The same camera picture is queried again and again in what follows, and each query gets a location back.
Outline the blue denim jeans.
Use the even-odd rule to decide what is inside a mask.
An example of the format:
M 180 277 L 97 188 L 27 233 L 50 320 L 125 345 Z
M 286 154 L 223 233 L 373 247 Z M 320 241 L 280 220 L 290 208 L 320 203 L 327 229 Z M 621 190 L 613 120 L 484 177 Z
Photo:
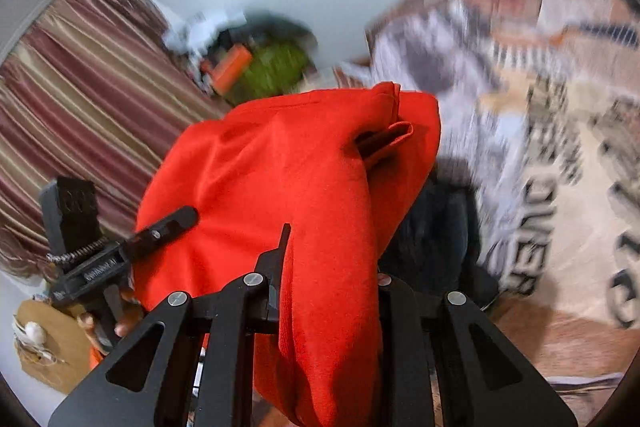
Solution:
M 471 168 L 463 158 L 444 156 L 436 160 L 378 269 L 425 295 L 460 291 L 485 310 L 500 289 L 496 278 L 477 263 L 481 249 Z

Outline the striped maroon curtain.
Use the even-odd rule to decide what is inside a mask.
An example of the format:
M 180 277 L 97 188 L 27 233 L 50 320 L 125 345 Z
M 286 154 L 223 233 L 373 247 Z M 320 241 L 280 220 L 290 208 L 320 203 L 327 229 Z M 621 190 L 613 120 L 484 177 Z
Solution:
M 228 112 L 171 60 L 151 0 L 53 0 L 1 66 L 1 268 L 48 277 L 39 194 L 96 186 L 102 228 L 134 229 L 145 187 L 190 124 Z

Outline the orange box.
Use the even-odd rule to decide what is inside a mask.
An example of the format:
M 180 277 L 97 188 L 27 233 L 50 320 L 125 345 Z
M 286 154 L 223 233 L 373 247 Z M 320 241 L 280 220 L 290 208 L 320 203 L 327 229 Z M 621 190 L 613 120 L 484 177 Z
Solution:
M 252 60 L 253 55 L 245 46 L 242 44 L 232 46 L 209 73 L 213 90 L 219 95 L 227 94 Z

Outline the newspaper print bed sheet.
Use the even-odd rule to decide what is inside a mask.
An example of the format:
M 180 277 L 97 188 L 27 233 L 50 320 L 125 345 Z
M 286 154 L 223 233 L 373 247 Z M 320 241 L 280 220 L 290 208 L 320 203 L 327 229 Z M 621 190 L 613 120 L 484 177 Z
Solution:
M 506 291 L 639 325 L 638 0 L 400 0 L 335 74 L 434 94 L 439 178 L 472 187 Z

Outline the white papers pile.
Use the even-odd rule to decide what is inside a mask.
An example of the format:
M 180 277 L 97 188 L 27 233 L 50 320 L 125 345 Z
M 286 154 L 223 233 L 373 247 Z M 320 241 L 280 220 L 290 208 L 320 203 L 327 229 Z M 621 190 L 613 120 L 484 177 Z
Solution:
M 202 56 L 221 31 L 246 23 L 243 10 L 198 12 L 182 23 L 171 25 L 163 34 L 163 44 L 178 55 Z

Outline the dark green cloth bundle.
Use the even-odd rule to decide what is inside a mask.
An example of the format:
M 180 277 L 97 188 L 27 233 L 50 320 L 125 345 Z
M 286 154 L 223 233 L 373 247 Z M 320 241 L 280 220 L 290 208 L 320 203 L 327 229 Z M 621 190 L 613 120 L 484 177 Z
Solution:
M 271 43 L 292 42 L 305 52 L 313 51 L 318 40 L 308 26 L 299 20 L 291 20 L 270 11 L 250 11 L 245 14 L 245 23 L 232 28 L 234 42 L 248 44 L 251 48 L 263 48 Z

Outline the green patterned cloth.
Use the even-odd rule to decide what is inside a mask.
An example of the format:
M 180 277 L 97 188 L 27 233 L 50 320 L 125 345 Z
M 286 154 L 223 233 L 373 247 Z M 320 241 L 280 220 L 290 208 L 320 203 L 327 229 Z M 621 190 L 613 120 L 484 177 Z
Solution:
M 256 49 L 240 77 L 222 97 L 232 106 L 290 92 L 311 65 L 294 42 L 276 42 Z

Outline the red zip jacket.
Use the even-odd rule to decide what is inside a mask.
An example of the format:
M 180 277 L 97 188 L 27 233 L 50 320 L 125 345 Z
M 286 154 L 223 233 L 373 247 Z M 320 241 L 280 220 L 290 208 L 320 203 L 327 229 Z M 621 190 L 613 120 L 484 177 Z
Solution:
M 256 390 L 301 426 L 367 426 L 380 394 L 378 258 L 416 201 L 440 139 L 436 98 L 383 82 L 245 103 L 171 147 L 137 215 L 182 206 L 198 225 L 132 268 L 154 308 L 220 291 L 290 231 L 277 337 L 255 347 Z

